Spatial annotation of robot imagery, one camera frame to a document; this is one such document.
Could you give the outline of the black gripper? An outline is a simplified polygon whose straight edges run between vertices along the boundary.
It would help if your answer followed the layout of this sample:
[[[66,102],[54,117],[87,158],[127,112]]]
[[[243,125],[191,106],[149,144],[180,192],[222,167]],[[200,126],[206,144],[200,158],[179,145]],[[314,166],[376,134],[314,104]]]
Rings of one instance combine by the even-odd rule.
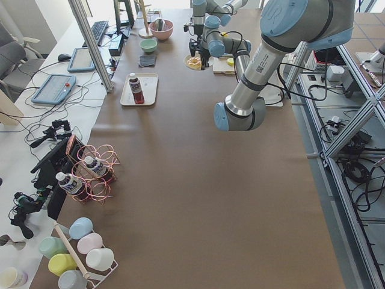
[[[190,34],[188,47],[190,56],[194,57],[196,53],[199,53],[199,40],[202,39],[202,34]]]
[[[209,68],[210,52],[208,50],[208,44],[203,40],[199,40],[199,54],[201,58],[201,70]]]

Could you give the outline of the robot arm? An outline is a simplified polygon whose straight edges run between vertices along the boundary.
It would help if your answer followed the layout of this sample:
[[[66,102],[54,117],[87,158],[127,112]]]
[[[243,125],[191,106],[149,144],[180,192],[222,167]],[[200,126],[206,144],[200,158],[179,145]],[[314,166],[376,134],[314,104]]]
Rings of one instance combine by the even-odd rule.
[[[277,70],[283,57],[302,42],[310,49],[328,49],[351,39],[354,1],[269,1],[262,10],[259,27],[261,44],[250,56],[245,39],[224,37],[220,26],[245,1],[219,6],[215,1],[193,2],[193,23],[200,27],[199,49],[203,58],[232,54],[238,83],[232,94],[214,108],[214,121],[222,131],[249,131],[265,117],[265,100],[259,93]]]
[[[208,18],[206,15],[215,16],[214,20],[215,28],[226,26],[232,16],[237,11],[247,4],[248,0],[233,0],[228,1],[224,5],[220,5],[217,1],[191,1],[192,4],[192,16],[189,22],[183,25],[183,30],[189,32],[190,36],[197,36],[197,39],[190,39],[189,51],[192,57],[195,56],[197,51],[201,51],[201,41],[203,36],[204,24]]]

